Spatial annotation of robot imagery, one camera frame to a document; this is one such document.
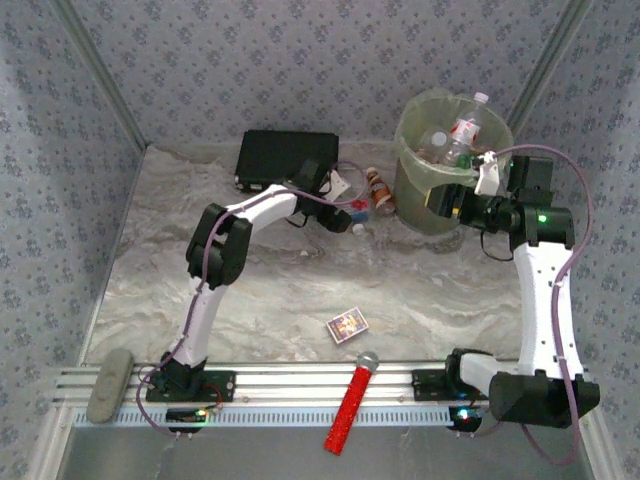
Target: purple cable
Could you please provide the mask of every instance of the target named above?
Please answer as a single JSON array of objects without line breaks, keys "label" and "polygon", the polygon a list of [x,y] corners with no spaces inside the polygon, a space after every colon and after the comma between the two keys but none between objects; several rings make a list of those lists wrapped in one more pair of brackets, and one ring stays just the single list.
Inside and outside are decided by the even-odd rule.
[{"label": "purple cable", "polygon": [[560,150],[548,147],[546,145],[535,145],[535,144],[524,144],[524,145],[516,145],[514,147],[505,148],[496,152],[496,156],[499,157],[501,155],[505,155],[507,153],[516,152],[519,150],[542,150],[545,152],[552,153],[557,155],[558,157],[566,160],[571,168],[576,172],[578,179],[582,183],[584,187],[584,192],[587,197],[587,230],[585,231],[584,237],[578,245],[578,248],[574,250],[566,263],[560,268],[556,278],[553,282],[553,289],[551,290],[551,325],[553,328],[553,338],[556,345],[556,351],[558,353],[558,364],[560,366],[560,371],[562,372],[562,379],[564,381],[564,386],[567,390],[567,398],[569,400],[569,411],[571,413],[571,426],[573,428],[573,443],[571,445],[571,451],[569,454],[561,459],[555,459],[550,457],[547,452],[545,452],[540,445],[535,441],[531,432],[527,428],[526,425],[522,424],[522,431],[524,432],[527,440],[533,446],[533,448],[540,454],[542,458],[547,460],[549,463],[558,466],[565,466],[573,463],[576,460],[578,455],[578,448],[580,445],[580,417],[578,414],[578,403],[576,401],[576,395],[573,391],[573,385],[571,384],[571,377],[569,375],[569,369],[567,368],[567,360],[564,356],[564,346],[562,345],[562,334],[560,332],[560,317],[558,314],[558,301],[560,297],[560,288],[562,287],[562,280],[569,273],[569,270],[573,266],[573,264],[578,260],[580,255],[587,246],[589,238],[591,237],[591,231],[593,230],[593,216],[594,216],[594,208],[593,208],[593,199],[591,198],[591,192],[589,191],[589,185],[587,184],[587,179],[584,177],[582,173],[582,169],[580,166],[569,157],[564,152]]},{"label": "purple cable", "polygon": [[178,350],[180,350],[180,347],[182,347],[182,344],[184,343],[184,340],[187,337],[187,333],[189,332],[189,327],[191,326],[191,319],[193,317],[193,310],[195,308],[196,302],[198,301],[198,298],[200,297],[200,294],[202,293],[202,289],[204,288],[204,286],[206,284],[207,270],[208,270],[208,267],[209,267],[209,265],[208,265],[209,262],[207,260],[209,258],[209,252],[211,251],[211,245],[213,244],[213,239],[215,238],[218,230],[220,229],[220,227],[222,226],[224,221],[227,218],[229,218],[230,216],[235,215],[236,213],[240,213],[240,212],[246,210],[247,208],[255,207],[256,205],[258,205],[259,203],[264,202],[265,200],[268,200],[270,198],[276,197],[278,195],[284,195],[285,193],[287,193],[287,194],[291,194],[292,193],[292,194],[297,195],[299,197],[309,198],[309,199],[315,200],[316,202],[321,203],[323,205],[331,205],[331,206],[334,206],[334,207],[343,207],[343,206],[349,205],[351,202],[354,202],[354,201],[360,199],[366,193],[367,185],[369,183],[367,181],[367,174],[362,169],[362,167],[360,167],[356,163],[351,162],[349,160],[342,160],[342,161],[338,162],[335,166],[337,167],[338,165],[351,165],[352,167],[354,167],[356,170],[358,170],[362,174],[362,179],[363,179],[362,188],[360,189],[360,192],[358,193],[358,195],[355,198],[352,198],[350,200],[342,200],[342,201],[339,201],[339,202],[331,202],[329,200],[325,200],[324,198],[316,197],[315,195],[311,195],[310,193],[302,192],[300,190],[295,190],[295,189],[278,190],[277,192],[273,192],[271,195],[269,195],[267,197],[257,198],[257,199],[249,202],[248,204],[246,204],[246,205],[244,205],[242,207],[239,207],[239,208],[236,208],[236,209],[233,209],[233,210],[227,210],[225,213],[223,213],[220,216],[220,218],[213,225],[213,228],[211,229],[211,232],[209,232],[209,237],[207,238],[207,243],[205,244],[205,247],[204,247],[204,255],[203,255],[203,259],[202,259],[202,280],[200,281],[200,283],[196,287],[196,293],[193,296],[193,298],[191,299],[191,303],[189,304],[189,310],[187,312],[187,319],[184,322],[184,328],[182,329],[182,333],[180,335],[180,339],[178,340],[178,343],[176,343],[176,346],[173,347],[173,350],[171,350],[171,352],[169,352],[169,355],[167,355],[165,357],[165,359],[161,363],[156,365],[152,370],[150,370],[144,376],[144,379],[140,382],[140,384],[138,385],[138,388],[136,390],[136,404],[138,405],[138,409],[140,410],[140,413],[142,414],[144,419],[147,421],[147,423],[149,423],[149,425],[151,425],[156,431],[162,433],[163,435],[168,435],[168,436],[171,436],[171,437],[178,438],[180,436],[179,432],[173,433],[168,428],[161,427],[160,425],[158,425],[151,418],[151,416],[149,416],[149,414],[147,413],[147,411],[144,408],[144,405],[142,404],[142,387],[144,385],[146,385],[146,384],[149,384],[150,383],[149,380],[151,379],[153,374],[155,374],[157,371],[162,369],[165,365],[167,365],[173,359],[173,357],[175,357],[176,353],[178,353]]}]

